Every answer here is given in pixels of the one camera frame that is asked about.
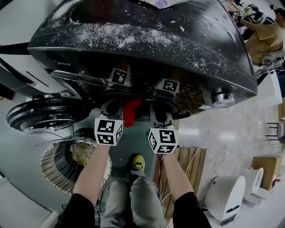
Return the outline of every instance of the cardboard box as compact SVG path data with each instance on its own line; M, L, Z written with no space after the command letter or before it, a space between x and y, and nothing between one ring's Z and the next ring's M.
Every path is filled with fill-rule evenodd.
M282 101L283 103L278 105L279 119L285 121L285 98Z
M254 169L264 169L261 188L268 191L272 189L273 180L278 177L281 169L282 156L277 155L262 155L259 157L253 157L252 167Z

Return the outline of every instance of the yellow shoe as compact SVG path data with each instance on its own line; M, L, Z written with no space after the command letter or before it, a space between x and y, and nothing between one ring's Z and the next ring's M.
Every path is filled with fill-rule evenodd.
M137 155L135 156L134 160L133 160L133 169L142 169L142 171L144 171L144 168L146 166L146 163L144 161L143 156L141 155Z

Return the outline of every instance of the midea logo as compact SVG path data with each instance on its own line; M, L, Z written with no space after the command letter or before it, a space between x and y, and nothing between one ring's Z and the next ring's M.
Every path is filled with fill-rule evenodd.
M65 62L59 62L59 61L54 61L57 65L65 65L65 66L71 66L69 63L65 63Z

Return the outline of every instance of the forearm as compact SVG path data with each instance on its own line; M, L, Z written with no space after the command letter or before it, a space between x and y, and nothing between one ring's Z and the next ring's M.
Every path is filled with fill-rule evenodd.
M257 31L257 27L256 27L256 24L254 23L250 23L244 19L241 19L240 20L240 23L243 24L245 27L249 28L250 30L254 31L256 33Z
M89 199L95 206L101 189L110 146L98 145L75 183L73 193Z
M166 171L170 192L175 201L185 193L193 192L190 181L175 155L165 155L163 158L163 165Z

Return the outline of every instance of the white container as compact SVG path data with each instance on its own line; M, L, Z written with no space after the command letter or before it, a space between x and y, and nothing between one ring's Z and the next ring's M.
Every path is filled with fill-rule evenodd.
M243 176L218 176L209 187L205 206L221 222L234 219L238 216L244 190Z
M243 170L241 175L245 177L244 199L252 204L260 205L269 195L267 190L260 188L263 168Z

